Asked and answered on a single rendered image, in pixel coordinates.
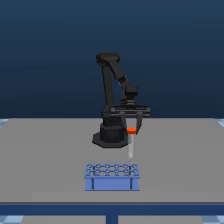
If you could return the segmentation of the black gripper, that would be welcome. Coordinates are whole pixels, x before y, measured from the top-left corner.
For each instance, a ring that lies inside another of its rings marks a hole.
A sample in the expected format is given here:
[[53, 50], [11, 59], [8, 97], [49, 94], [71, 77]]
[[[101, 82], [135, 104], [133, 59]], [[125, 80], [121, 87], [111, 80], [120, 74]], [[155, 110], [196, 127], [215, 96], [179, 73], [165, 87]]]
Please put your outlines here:
[[[121, 104], [121, 105], [114, 105], [111, 108], [111, 114], [113, 116], [118, 116], [120, 114], [125, 114], [127, 117], [133, 118], [136, 117], [136, 135], [138, 134], [141, 126], [142, 126], [142, 120], [143, 117], [149, 117], [150, 116], [150, 108], [146, 105], [126, 105], [126, 104]], [[127, 130], [127, 122], [126, 122], [126, 116], [122, 115], [121, 116], [121, 122], [124, 127], [124, 130]]]

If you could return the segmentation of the clear centrifuge tube orange cap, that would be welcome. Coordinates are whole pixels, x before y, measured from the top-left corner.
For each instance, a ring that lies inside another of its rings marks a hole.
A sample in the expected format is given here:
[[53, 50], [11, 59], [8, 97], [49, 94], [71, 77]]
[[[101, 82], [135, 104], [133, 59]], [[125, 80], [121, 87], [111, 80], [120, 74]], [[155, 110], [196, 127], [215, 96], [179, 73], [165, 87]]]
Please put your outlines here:
[[136, 136], [136, 128], [128, 127], [128, 156], [129, 158], [133, 158], [134, 150], [135, 150], [135, 136]]

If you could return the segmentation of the blue tube rack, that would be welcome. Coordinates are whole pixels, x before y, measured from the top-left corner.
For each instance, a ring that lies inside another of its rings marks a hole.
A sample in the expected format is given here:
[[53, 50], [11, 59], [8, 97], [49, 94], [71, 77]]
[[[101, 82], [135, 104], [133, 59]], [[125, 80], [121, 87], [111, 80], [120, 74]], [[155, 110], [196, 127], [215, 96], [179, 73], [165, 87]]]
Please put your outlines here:
[[86, 191], [138, 191], [140, 173], [137, 164], [87, 164]]

